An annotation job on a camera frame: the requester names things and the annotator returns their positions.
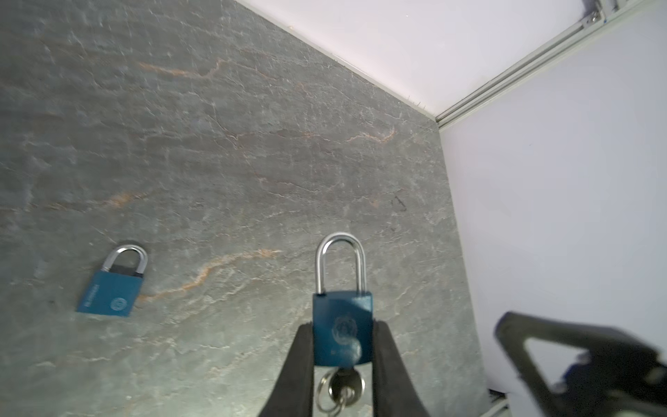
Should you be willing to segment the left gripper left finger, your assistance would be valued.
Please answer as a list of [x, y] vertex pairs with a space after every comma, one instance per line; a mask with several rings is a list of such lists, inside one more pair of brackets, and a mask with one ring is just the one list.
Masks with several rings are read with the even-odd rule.
[[311, 417], [314, 406], [313, 325], [300, 325], [260, 416]]

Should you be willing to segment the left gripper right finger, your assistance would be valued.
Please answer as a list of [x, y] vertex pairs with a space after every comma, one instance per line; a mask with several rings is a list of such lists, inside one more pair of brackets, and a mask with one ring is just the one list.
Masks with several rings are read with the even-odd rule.
[[429, 416], [388, 324], [373, 322], [373, 415]]

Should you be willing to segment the silver key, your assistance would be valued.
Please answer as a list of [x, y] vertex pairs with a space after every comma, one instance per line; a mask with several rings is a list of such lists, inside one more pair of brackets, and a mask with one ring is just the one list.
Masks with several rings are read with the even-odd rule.
[[[326, 390], [333, 405], [322, 405], [321, 395]], [[315, 405], [319, 412], [327, 416], [338, 416], [346, 408], [357, 403], [366, 390], [366, 382], [356, 368], [332, 368], [323, 375], [315, 393]]]

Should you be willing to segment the blue padlock larger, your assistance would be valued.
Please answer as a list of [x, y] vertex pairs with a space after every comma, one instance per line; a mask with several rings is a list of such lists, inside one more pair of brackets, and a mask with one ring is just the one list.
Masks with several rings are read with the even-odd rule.
[[[355, 290], [325, 290], [326, 254], [335, 243], [354, 250]], [[313, 295], [314, 365], [353, 368], [370, 363], [373, 354], [373, 295], [368, 290], [366, 255], [361, 242], [346, 232], [323, 238], [315, 255]]]

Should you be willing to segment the blue padlock smaller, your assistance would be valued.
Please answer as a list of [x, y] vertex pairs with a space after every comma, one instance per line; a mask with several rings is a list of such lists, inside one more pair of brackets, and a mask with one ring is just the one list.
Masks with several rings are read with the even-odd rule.
[[[116, 259], [126, 251], [135, 252], [139, 257], [135, 272], [131, 275], [112, 272]], [[76, 307], [76, 312], [99, 314], [99, 316], [130, 316], [143, 285], [143, 275], [148, 260], [147, 251], [139, 245], [125, 244], [114, 248], [99, 271], [93, 274], [90, 285]]]

